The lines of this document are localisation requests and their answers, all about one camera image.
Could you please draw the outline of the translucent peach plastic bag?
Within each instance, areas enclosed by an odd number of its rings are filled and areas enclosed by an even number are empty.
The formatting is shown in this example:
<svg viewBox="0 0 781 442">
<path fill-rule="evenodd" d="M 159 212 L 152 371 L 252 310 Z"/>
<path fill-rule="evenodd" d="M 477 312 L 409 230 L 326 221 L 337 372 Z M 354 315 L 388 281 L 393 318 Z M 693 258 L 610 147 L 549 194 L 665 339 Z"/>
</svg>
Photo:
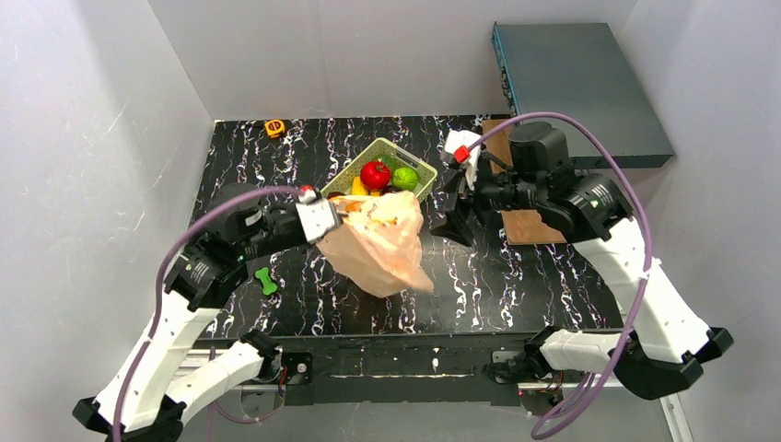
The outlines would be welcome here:
<svg viewBox="0 0 781 442">
<path fill-rule="evenodd" d="M 423 215 L 412 192 L 346 195 L 332 202 L 342 224 L 318 248 L 338 274 L 378 298 L 405 289 L 434 290 L 422 267 Z"/>
</svg>

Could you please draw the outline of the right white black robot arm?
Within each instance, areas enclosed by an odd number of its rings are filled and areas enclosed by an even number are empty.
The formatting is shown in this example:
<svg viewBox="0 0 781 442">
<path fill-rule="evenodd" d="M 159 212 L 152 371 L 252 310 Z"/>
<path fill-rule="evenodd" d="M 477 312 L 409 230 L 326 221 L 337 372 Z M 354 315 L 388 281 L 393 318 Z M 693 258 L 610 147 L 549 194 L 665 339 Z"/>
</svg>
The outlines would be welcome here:
<svg viewBox="0 0 781 442">
<path fill-rule="evenodd" d="M 626 192 L 599 174 L 575 172 L 562 131 L 548 122 L 523 123 L 511 130 L 508 142 L 511 162 L 493 172 L 482 136 L 448 134 L 441 156 L 455 175 L 446 187 L 445 216 L 431 234 L 471 246 L 471 215 L 533 210 L 589 262 L 617 301 L 629 305 L 630 331 L 622 336 L 549 326 L 520 352 L 490 363 L 487 372 L 510 383 L 567 370 L 610 369 L 645 400 L 689 389 L 704 364 L 730 348 L 731 334 L 707 325 L 684 302 L 647 251 L 640 214 Z"/>
</svg>

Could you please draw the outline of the red fake apple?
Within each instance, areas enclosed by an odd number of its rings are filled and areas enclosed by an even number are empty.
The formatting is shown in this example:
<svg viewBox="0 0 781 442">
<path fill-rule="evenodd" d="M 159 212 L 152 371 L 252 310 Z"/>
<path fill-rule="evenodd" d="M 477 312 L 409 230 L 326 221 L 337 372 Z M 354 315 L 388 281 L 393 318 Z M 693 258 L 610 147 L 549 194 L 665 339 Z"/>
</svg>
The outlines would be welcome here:
<svg viewBox="0 0 781 442">
<path fill-rule="evenodd" d="M 392 172 L 385 163 L 370 161 L 361 169 L 359 177 L 370 191 L 380 191 L 391 181 Z"/>
</svg>

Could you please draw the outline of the pale green plastic basket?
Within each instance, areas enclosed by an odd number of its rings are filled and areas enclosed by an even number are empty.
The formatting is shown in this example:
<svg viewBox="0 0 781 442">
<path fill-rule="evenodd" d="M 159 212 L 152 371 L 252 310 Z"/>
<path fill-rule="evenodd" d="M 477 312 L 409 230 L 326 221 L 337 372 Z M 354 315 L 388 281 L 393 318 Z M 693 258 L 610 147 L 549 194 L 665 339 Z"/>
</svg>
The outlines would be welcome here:
<svg viewBox="0 0 781 442">
<path fill-rule="evenodd" d="M 424 160 L 380 137 L 338 172 L 321 194 L 379 196 L 388 190 L 405 190 L 422 202 L 431 193 L 437 175 Z"/>
</svg>

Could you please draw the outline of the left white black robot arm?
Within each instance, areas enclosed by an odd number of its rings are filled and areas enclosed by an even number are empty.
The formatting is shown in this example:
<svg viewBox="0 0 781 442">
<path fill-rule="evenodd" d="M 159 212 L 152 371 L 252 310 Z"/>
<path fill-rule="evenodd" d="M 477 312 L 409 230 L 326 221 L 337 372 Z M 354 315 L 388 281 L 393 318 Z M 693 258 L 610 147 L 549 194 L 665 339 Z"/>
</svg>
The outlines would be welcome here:
<svg viewBox="0 0 781 442">
<path fill-rule="evenodd" d="M 111 382 L 76 403 L 74 418 L 110 441 L 175 441 L 232 388 L 275 379 L 281 347 L 257 330 L 193 372 L 180 376 L 179 369 L 204 328 L 250 279 L 250 260 L 312 244 L 338 225 L 332 205 L 313 190 L 226 188 L 168 251 L 143 335 Z"/>
</svg>

